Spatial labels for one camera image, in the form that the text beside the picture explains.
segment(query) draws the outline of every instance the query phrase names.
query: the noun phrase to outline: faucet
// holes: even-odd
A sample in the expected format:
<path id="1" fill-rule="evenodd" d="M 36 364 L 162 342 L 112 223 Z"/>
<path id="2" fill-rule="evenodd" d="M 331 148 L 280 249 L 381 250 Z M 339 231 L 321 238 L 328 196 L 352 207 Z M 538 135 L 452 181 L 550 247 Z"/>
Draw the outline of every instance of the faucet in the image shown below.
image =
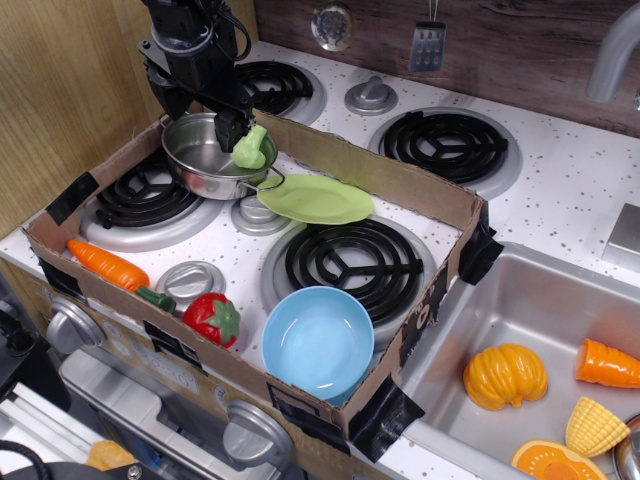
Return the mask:
<path id="1" fill-rule="evenodd" d="M 600 45 L 591 71 L 587 96 L 611 102 L 636 45 L 640 42 L 640 3 L 623 13 L 611 26 Z"/>

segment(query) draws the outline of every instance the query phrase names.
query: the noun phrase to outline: black tape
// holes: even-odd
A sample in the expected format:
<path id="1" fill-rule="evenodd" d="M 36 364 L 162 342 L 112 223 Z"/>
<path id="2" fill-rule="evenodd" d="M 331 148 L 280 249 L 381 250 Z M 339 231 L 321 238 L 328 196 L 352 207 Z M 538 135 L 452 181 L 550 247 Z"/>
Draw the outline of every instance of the black tape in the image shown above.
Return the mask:
<path id="1" fill-rule="evenodd" d="M 496 232 L 489 227 L 488 208 L 485 203 L 480 221 L 460 254 L 460 278 L 471 285 L 482 280 L 504 248 L 492 238 Z"/>
<path id="2" fill-rule="evenodd" d="M 144 331 L 149 335 L 156 352 L 163 352 L 172 357 L 179 358 L 204 373 L 202 364 L 198 359 L 198 354 L 193 348 L 185 345 L 176 337 L 169 335 L 167 332 L 163 332 L 147 321 L 144 321 Z"/>
<path id="3" fill-rule="evenodd" d="M 282 415 L 289 422 L 300 428 L 306 435 L 322 440 L 324 443 L 336 450 L 346 453 L 347 455 L 351 455 L 349 446 L 344 441 L 344 435 L 340 427 L 323 420 L 317 416 L 317 414 L 314 415 L 302 407 L 292 405 L 281 398 L 281 395 L 278 395 L 277 392 L 280 394 L 283 393 L 281 390 L 277 389 L 273 385 L 268 386 L 271 398 L 272 400 L 275 400 L 274 407 L 280 410 Z"/>
<path id="4" fill-rule="evenodd" d="M 60 226 L 99 187 L 96 179 L 89 172 L 85 172 L 51 202 L 46 210 L 53 221 Z"/>
<path id="5" fill-rule="evenodd" d="M 424 410 L 387 377 L 371 400 L 349 423 L 350 440 L 373 463 Z"/>
<path id="6" fill-rule="evenodd" d="M 84 297 L 82 290 L 80 290 L 80 285 L 78 285 L 78 280 L 76 280 L 75 277 L 72 277 L 62 270 L 58 270 L 40 257 L 38 257 L 38 263 L 44 272 L 44 276 L 47 278 L 47 282 L 49 282 L 49 285 L 51 285 L 54 290 L 75 298 L 84 305 L 87 304 L 87 299 Z"/>

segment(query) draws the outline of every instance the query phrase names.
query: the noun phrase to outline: orange carrot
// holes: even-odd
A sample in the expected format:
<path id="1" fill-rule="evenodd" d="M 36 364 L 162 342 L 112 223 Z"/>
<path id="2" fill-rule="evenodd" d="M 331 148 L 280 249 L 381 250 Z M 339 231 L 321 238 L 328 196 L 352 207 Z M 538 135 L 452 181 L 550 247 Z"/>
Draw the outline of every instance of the orange carrot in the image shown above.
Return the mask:
<path id="1" fill-rule="evenodd" d="M 608 387 L 640 388 L 640 360 L 586 338 L 578 349 L 573 376 Z"/>
<path id="2" fill-rule="evenodd" d="M 149 276 L 144 270 L 124 258 L 75 239 L 67 241 L 67 248 L 86 268 L 132 293 L 139 286 L 149 286 Z"/>

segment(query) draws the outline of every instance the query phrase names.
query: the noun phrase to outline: sink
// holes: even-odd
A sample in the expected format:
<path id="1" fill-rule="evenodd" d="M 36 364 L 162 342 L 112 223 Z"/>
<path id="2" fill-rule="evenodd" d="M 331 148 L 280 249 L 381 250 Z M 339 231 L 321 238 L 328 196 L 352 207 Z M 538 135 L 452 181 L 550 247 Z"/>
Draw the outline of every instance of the sink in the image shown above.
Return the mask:
<path id="1" fill-rule="evenodd" d="M 578 382 L 573 364 L 589 337 L 640 357 L 640 289 L 517 244 L 505 248 L 476 285 L 457 279 L 438 322 L 401 372 L 402 389 L 426 414 L 404 435 L 481 478 L 531 478 L 509 466 L 524 442 L 564 443 L 581 396 L 626 421 L 640 413 L 638 390 Z M 549 389 L 538 401 L 489 411 L 473 403 L 462 372 L 489 346 L 518 343 L 545 365 Z M 591 459 L 615 479 L 611 453 Z"/>

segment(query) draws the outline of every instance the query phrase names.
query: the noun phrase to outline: oven handle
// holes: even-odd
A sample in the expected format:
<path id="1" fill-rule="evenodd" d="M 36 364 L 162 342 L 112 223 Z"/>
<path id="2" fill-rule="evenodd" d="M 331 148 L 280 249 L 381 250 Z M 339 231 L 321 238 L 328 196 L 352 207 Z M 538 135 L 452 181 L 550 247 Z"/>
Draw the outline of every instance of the oven handle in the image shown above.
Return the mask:
<path id="1" fill-rule="evenodd" d="M 163 454 L 208 480 L 277 480 L 270 463 L 236 470 L 158 421 L 162 399 L 109 366 L 78 350 L 60 374 L 76 395 Z"/>

